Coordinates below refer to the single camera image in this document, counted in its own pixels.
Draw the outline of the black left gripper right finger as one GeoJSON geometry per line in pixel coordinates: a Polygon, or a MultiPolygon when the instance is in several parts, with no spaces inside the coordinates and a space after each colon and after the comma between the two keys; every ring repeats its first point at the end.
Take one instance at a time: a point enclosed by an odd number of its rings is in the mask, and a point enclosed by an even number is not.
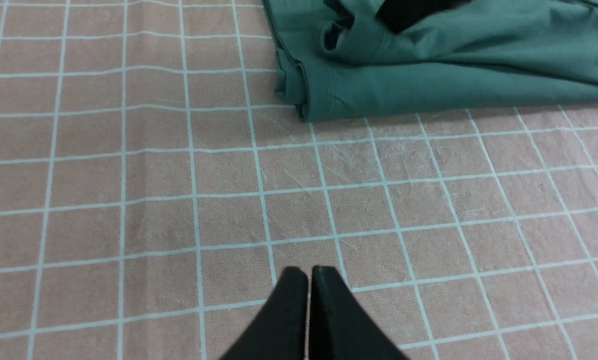
{"type": "Polygon", "coordinates": [[[312,268],[309,359],[407,360],[353,296],[340,272],[312,268]]]}

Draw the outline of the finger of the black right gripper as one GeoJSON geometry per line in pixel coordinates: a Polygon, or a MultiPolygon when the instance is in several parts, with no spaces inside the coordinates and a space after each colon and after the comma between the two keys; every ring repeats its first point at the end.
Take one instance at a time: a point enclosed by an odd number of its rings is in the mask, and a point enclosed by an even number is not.
{"type": "Polygon", "coordinates": [[[472,0],[385,0],[374,20],[391,34],[402,34],[412,27],[422,30],[418,23],[436,14],[447,13],[473,3],[472,0]]]}

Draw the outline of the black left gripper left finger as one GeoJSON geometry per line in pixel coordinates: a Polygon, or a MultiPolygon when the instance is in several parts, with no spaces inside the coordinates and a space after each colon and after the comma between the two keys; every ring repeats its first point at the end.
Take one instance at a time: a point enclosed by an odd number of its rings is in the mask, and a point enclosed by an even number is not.
{"type": "Polygon", "coordinates": [[[308,285],[299,267],[285,267],[265,304],[221,359],[303,360],[308,285]]]}

